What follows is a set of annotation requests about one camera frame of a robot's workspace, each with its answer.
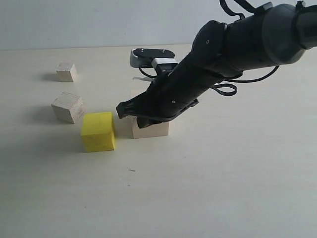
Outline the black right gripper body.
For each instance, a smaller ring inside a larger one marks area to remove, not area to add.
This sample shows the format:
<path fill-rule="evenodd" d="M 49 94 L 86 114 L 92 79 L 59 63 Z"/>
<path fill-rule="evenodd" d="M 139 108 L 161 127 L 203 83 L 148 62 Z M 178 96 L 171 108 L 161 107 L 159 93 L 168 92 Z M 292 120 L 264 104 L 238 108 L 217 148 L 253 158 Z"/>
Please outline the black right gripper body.
<path fill-rule="evenodd" d="M 197 98 L 215 84 L 241 77 L 242 72 L 222 58 L 226 28 L 214 20 L 206 23 L 187 56 L 150 84 L 145 97 L 148 121 L 171 121 L 195 106 Z"/>

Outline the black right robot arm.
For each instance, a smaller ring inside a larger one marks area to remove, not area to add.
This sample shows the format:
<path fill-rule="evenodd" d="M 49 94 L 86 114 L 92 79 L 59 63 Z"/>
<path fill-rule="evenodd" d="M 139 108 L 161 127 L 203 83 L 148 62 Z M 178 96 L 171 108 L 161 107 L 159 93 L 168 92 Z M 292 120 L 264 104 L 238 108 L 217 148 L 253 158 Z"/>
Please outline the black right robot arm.
<path fill-rule="evenodd" d="M 233 96 L 244 71 L 265 67 L 276 71 L 317 45 L 315 5 L 268 2 L 255 8 L 245 0 L 238 4 L 251 15 L 239 13 L 230 24 L 209 21 L 180 62 L 169 50 L 133 49 L 131 66 L 140 72 L 152 68 L 156 74 L 145 74 L 150 81 L 145 92 L 118 104 L 118 117 L 135 116 L 139 128 L 172 121 L 195 106 L 207 90 Z"/>

